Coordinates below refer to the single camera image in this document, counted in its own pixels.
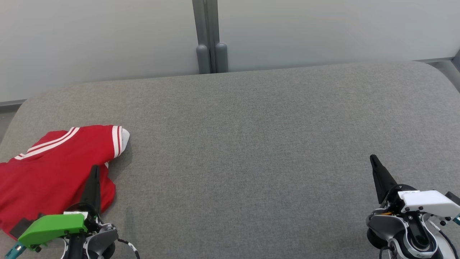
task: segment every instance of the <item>red shirt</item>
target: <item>red shirt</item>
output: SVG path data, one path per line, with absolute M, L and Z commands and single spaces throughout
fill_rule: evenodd
M 121 133 L 121 126 L 113 125 L 52 131 L 26 154 L 0 163 L 0 228 L 9 234 L 22 218 L 62 214 L 80 201 L 93 165 L 100 167 L 104 212 L 115 195 L 108 162 L 123 152 Z

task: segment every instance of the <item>gray metal frame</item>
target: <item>gray metal frame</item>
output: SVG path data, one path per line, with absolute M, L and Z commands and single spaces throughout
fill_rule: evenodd
M 441 62 L 441 61 L 450 61 L 452 59 L 454 59 L 454 57 L 437 58 L 437 59 L 419 59 L 419 60 L 414 60 L 414 61 L 422 62 L 422 63 L 433 63 L 433 62 Z
M 455 65 L 458 71 L 460 71 L 460 51 L 457 52 L 452 63 Z
M 19 109 L 19 107 L 26 101 L 24 100 L 16 100 L 16 101 L 6 101 L 0 102 L 0 113 L 2 112 L 15 112 Z
M 200 74 L 228 72 L 227 45 L 219 40 L 217 0 L 192 0 L 192 3 Z

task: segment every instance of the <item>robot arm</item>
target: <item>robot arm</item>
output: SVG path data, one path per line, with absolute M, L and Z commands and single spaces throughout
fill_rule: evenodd
M 61 238 L 64 253 L 61 259 L 109 259 L 115 252 L 115 241 L 119 239 L 112 223 L 104 224 L 100 216 L 101 196 L 99 166 L 91 168 L 80 202 L 72 205 L 61 215 L 45 215 L 34 221 L 18 238 L 18 243 L 6 254 L 6 259 L 15 259 L 27 248 L 40 252 L 40 245 Z
M 442 231 L 442 236 L 435 235 L 426 223 L 434 225 L 430 220 L 434 218 L 443 226 L 450 221 L 460 223 L 460 199 L 451 192 L 443 195 L 397 184 L 377 156 L 371 155 L 370 160 L 380 203 L 366 220 L 371 244 L 390 250 L 392 259 L 458 259 Z

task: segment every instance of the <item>gray fabric surface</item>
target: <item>gray fabric surface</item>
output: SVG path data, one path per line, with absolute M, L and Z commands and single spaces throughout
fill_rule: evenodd
M 369 155 L 400 183 L 460 195 L 459 112 L 449 80 L 417 62 L 95 82 L 26 101 L 0 161 L 50 130 L 122 125 L 104 219 L 142 258 L 369 259 Z M 445 232 L 460 247 L 460 230 Z

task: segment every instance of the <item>gray upholstered bench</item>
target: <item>gray upholstered bench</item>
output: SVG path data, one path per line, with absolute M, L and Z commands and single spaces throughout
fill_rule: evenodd
M 95 82 L 27 100 L 0 161 L 51 130 L 122 125 L 104 218 L 142 258 L 378 257 L 375 153 L 400 183 L 460 194 L 460 94 L 417 62 Z M 455 244 L 460 231 L 445 230 Z M 0 234 L 0 251 L 14 241 Z M 23 258 L 60 258 L 60 242 Z M 134 258 L 117 245 L 114 258 Z

